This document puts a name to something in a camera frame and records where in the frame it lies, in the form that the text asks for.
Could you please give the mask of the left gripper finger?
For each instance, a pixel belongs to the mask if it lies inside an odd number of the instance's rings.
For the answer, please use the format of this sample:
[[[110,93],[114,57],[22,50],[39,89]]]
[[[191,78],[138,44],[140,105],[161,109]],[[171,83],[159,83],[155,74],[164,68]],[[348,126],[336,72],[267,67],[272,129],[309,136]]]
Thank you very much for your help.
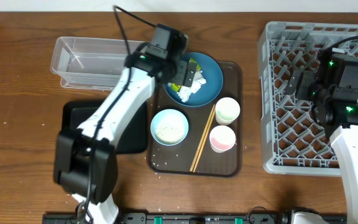
[[[190,87],[193,83],[194,75],[196,73],[197,64],[194,62],[188,62],[183,77],[183,85]]]
[[[174,83],[177,85],[182,85],[185,82],[185,77],[187,73],[188,63],[183,60],[179,60],[177,64],[177,72],[174,75]]]

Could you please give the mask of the white cup green inside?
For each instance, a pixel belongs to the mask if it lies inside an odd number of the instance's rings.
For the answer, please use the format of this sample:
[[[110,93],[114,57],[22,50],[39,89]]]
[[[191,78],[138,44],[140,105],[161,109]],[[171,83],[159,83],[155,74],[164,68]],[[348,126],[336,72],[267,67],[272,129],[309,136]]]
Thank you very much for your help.
[[[241,112],[238,102],[230,97],[221,98],[215,107],[216,121],[220,125],[231,124]]]

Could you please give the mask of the light blue bowl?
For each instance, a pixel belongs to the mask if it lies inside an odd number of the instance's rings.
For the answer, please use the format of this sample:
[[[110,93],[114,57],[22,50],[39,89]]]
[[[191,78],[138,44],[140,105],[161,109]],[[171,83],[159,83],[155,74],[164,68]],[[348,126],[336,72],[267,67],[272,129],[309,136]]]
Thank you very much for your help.
[[[182,142],[189,131],[186,116],[174,109],[158,112],[151,121],[150,133],[161,145],[174,146]]]

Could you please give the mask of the white cup pink inside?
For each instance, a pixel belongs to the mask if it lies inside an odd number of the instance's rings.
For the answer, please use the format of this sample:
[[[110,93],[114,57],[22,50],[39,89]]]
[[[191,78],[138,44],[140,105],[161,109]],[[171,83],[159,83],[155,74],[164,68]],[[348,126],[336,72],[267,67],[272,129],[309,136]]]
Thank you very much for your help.
[[[209,134],[209,142],[214,152],[226,152],[234,147],[236,134],[228,126],[216,126]]]

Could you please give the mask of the white tissue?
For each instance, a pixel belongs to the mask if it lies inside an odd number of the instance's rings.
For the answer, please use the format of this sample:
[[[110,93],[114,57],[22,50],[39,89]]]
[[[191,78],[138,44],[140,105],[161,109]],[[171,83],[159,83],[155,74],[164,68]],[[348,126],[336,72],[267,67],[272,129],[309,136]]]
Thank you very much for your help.
[[[190,96],[195,94],[204,84],[206,84],[206,79],[203,76],[203,71],[197,71],[194,75],[191,86],[182,86],[177,92],[177,95],[180,97],[183,103],[186,103]]]

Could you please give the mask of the green orange snack wrapper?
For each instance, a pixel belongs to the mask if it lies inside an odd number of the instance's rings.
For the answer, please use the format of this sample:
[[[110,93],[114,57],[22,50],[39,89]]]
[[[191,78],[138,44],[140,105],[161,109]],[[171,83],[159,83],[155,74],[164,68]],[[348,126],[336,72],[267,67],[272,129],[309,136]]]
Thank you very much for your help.
[[[188,62],[194,62],[197,64],[196,66],[196,72],[197,71],[200,71],[201,70],[201,66],[196,62],[196,60],[194,60],[193,58],[190,58],[188,61],[186,61],[187,63]],[[174,77],[170,80],[170,82],[168,83],[168,86],[175,92],[178,92],[179,89],[184,86],[184,85],[177,85],[174,83]]]

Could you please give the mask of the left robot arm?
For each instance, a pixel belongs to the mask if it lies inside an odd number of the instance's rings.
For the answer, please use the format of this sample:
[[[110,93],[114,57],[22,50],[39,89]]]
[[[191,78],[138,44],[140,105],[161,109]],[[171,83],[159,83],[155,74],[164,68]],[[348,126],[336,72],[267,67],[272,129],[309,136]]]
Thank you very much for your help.
[[[186,34],[157,24],[151,41],[128,51],[120,80],[100,107],[76,129],[58,133],[53,180],[83,198],[76,223],[115,222],[119,210],[111,193],[117,182],[116,146],[158,85],[191,83],[196,65],[182,59],[188,43]]]

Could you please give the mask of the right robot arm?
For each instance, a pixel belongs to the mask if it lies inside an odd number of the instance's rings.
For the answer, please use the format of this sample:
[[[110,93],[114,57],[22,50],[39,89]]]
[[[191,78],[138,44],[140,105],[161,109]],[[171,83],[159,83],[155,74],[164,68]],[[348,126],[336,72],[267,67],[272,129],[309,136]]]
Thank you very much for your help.
[[[339,163],[347,222],[358,223],[358,57],[330,48],[318,60],[316,72],[295,70],[284,92],[313,103],[312,118],[324,128]]]

